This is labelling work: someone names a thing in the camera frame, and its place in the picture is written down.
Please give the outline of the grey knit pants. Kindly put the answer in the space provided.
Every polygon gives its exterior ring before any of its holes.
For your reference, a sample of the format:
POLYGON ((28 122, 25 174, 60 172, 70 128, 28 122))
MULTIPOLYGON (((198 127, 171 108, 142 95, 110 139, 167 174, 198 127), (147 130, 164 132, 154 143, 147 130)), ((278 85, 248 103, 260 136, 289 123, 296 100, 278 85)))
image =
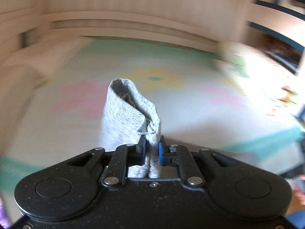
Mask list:
POLYGON ((156 106, 141 95, 131 80, 115 79, 108 87, 99 146, 110 152, 120 145, 138 143, 141 136, 148 141, 145 161, 130 167, 128 176, 158 178, 161 120, 156 106))

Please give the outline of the leaf print white quilt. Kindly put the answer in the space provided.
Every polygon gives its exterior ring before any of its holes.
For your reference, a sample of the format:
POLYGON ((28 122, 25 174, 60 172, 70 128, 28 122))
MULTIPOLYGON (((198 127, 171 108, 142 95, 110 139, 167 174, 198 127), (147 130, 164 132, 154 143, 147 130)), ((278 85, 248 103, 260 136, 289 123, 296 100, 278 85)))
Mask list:
POLYGON ((213 60, 214 68, 230 78, 251 78, 253 73, 254 48, 236 41, 220 42, 217 46, 219 59, 213 60))

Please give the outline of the beige wooden headboard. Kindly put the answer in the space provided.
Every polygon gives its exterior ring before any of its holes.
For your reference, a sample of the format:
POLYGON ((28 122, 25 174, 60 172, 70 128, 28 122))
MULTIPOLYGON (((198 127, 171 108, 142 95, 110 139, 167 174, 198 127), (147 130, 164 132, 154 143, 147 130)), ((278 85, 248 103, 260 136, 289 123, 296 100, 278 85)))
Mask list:
POLYGON ((240 41, 251 0, 1 0, 1 50, 22 32, 165 42, 215 52, 240 41))

